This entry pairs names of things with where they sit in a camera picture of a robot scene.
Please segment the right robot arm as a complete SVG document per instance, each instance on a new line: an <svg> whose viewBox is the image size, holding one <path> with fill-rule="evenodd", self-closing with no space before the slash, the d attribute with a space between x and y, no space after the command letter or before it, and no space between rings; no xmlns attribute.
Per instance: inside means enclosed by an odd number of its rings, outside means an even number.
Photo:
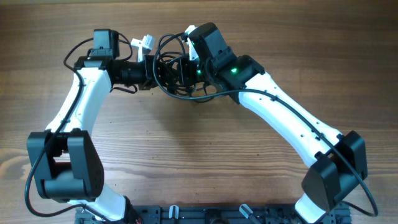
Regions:
<svg viewBox="0 0 398 224"><path fill-rule="evenodd" d="M260 116L298 153L308 167L295 211L315 223L332 211L368 176L364 139L344 135L310 114L282 91L264 67L236 56L214 23L190 25L182 35L189 48L184 83L208 82Z"/></svg>

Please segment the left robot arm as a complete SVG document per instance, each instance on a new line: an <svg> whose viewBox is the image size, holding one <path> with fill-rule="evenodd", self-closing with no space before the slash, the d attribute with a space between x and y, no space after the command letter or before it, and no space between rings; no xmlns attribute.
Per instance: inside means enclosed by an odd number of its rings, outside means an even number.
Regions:
<svg viewBox="0 0 398 224"><path fill-rule="evenodd" d="M130 200L104 181L104 167L91 140L101 105L113 90L136 93L152 86L149 66L154 38L127 39L111 29L96 29L93 47L70 66L73 83L62 107L43 131L27 138L31 170L25 205L34 185L41 198L81 208L99 223L141 223Z"/></svg>

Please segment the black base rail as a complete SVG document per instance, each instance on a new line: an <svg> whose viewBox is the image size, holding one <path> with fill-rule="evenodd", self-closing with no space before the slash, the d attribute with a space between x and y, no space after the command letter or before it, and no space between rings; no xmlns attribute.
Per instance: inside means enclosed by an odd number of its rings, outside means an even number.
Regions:
<svg viewBox="0 0 398 224"><path fill-rule="evenodd" d="M272 204L262 207L170 207L135 206L146 224L211 224L211 223L300 223L306 221L295 211L293 204Z"/></svg>

